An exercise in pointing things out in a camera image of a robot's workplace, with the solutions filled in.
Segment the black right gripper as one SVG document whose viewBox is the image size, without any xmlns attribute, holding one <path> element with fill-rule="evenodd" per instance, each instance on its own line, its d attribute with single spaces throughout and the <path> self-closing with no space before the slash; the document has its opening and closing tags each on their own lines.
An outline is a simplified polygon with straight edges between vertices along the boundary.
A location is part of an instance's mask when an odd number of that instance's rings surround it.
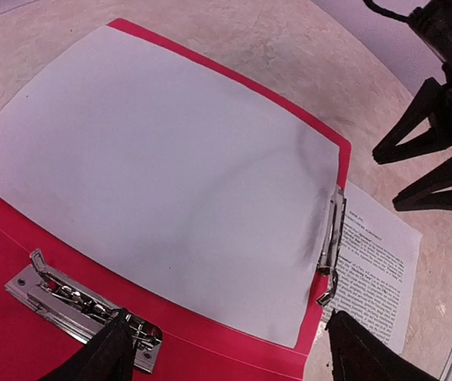
<svg viewBox="0 0 452 381">
<path fill-rule="evenodd" d="M 442 61 L 446 85 L 429 78 L 416 93 L 400 120 L 373 149 L 373 159 L 390 164 L 439 152 L 452 146 L 449 130 L 452 112 L 452 1 L 430 1 L 408 16 L 413 32 Z M 424 120 L 429 129 L 406 142 L 402 140 Z"/>
</svg>

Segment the printed sheet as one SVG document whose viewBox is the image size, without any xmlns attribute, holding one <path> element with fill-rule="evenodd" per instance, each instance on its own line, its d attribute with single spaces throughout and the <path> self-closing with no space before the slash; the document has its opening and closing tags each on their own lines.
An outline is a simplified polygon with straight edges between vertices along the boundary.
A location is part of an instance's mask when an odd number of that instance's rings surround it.
<svg viewBox="0 0 452 381">
<path fill-rule="evenodd" d="M 404 348 L 422 233 L 352 182 L 337 263 L 339 285 L 324 308 L 348 312 L 397 354 Z"/>
</svg>

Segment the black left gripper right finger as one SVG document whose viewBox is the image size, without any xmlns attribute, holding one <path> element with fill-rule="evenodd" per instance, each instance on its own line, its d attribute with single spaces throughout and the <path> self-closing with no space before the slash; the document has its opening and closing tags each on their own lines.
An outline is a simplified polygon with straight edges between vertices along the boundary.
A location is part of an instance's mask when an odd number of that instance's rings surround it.
<svg viewBox="0 0 452 381">
<path fill-rule="evenodd" d="M 385 346 L 346 311 L 334 310 L 325 329 L 330 340 L 334 380 L 435 379 Z"/>
</svg>

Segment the red plastic folder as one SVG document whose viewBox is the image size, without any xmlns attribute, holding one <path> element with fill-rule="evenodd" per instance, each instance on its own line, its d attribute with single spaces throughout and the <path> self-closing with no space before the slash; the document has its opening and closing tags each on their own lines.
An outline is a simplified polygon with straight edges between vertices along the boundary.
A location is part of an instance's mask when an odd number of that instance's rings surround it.
<svg viewBox="0 0 452 381">
<path fill-rule="evenodd" d="M 272 90 L 125 19 L 108 25 L 167 48 L 267 97 L 339 147 L 336 186 L 344 188 L 350 142 Z M 0 380 L 38 379 L 59 366 L 82 343 L 9 294 L 5 285 L 41 250 L 45 262 L 103 298 L 158 326 L 163 342 L 151 374 L 138 380 L 300 380 L 322 309 L 316 300 L 327 280 L 315 268 L 305 315 L 293 347 L 267 341 L 165 299 L 118 275 L 51 234 L 0 198 Z"/>
</svg>

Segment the white paper sheet underneath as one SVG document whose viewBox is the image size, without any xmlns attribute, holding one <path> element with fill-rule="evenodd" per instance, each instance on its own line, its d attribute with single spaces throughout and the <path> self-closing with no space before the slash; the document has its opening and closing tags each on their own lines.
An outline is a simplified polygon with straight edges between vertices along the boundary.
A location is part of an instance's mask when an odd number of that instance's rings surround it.
<svg viewBox="0 0 452 381">
<path fill-rule="evenodd" d="M 102 26 L 0 111 L 0 198 L 139 286 L 293 347 L 339 147 L 184 56 Z"/>
</svg>

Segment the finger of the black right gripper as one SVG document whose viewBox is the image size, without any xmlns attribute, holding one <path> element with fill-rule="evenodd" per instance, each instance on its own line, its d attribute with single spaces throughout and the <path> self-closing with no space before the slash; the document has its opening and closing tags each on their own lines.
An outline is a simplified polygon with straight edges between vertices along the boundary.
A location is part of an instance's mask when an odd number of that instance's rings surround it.
<svg viewBox="0 0 452 381">
<path fill-rule="evenodd" d="M 397 211 L 452 211 L 452 157 L 403 189 L 393 206 Z"/>
</svg>

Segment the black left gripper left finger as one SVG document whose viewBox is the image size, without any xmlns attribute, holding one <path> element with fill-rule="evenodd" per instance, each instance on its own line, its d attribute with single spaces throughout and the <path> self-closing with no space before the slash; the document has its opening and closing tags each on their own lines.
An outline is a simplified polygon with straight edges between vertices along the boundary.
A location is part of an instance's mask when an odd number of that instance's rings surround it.
<svg viewBox="0 0 452 381">
<path fill-rule="evenodd" d="M 41 379 L 132 380 L 135 345 L 127 316 L 126 309 L 117 310 L 117 316 L 87 344 Z"/>
</svg>

